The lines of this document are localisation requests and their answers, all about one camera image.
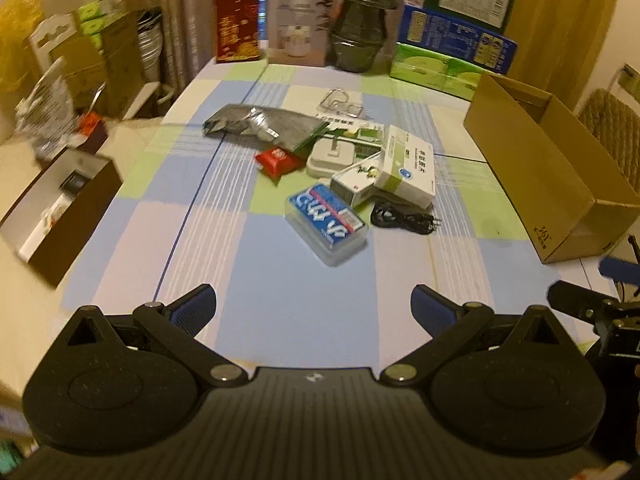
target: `plaid tablecloth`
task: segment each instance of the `plaid tablecloth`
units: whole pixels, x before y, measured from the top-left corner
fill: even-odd
[[[362,101],[366,115],[434,147],[442,226],[421,237],[371,228],[368,245],[326,267],[283,217],[284,201],[314,180],[299,171],[275,186],[254,163],[252,139],[203,138],[202,123],[228,103],[312,112],[333,88]],[[74,267],[69,311],[97,304],[107,314],[157,299],[168,303],[200,283],[218,295],[198,339],[247,367],[357,367],[375,371],[430,336],[409,298],[426,283],[456,302],[499,313],[546,303],[560,278],[613,292],[597,261],[540,263],[511,203],[462,126],[468,103],[388,78],[331,68],[208,65],[174,104]],[[370,206],[361,211],[369,217]],[[591,328],[562,318],[577,340]]]

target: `red snack bag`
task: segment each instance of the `red snack bag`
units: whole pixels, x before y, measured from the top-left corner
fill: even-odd
[[[301,158],[278,147],[258,153],[255,160],[262,166],[264,173],[271,178],[280,178],[305,165]]]

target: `white power adapter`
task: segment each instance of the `white power adapter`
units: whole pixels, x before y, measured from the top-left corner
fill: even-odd
[[[306,172],[314,178],[329,177],[348,168],[355,159],[356,147],[346,140],[318,139],[306,161]]]

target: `brown wicker chair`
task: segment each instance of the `brown wicker chair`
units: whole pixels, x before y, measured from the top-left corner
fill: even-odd
[[[640,118],[603,88],[593,91],[578,115],[640,194]]]

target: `clear plastic case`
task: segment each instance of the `clear plastic case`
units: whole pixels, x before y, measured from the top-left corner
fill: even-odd
[[[322,184],[288,197],[285,218],[328,266],[348,259],[367,240],[367,225]]]

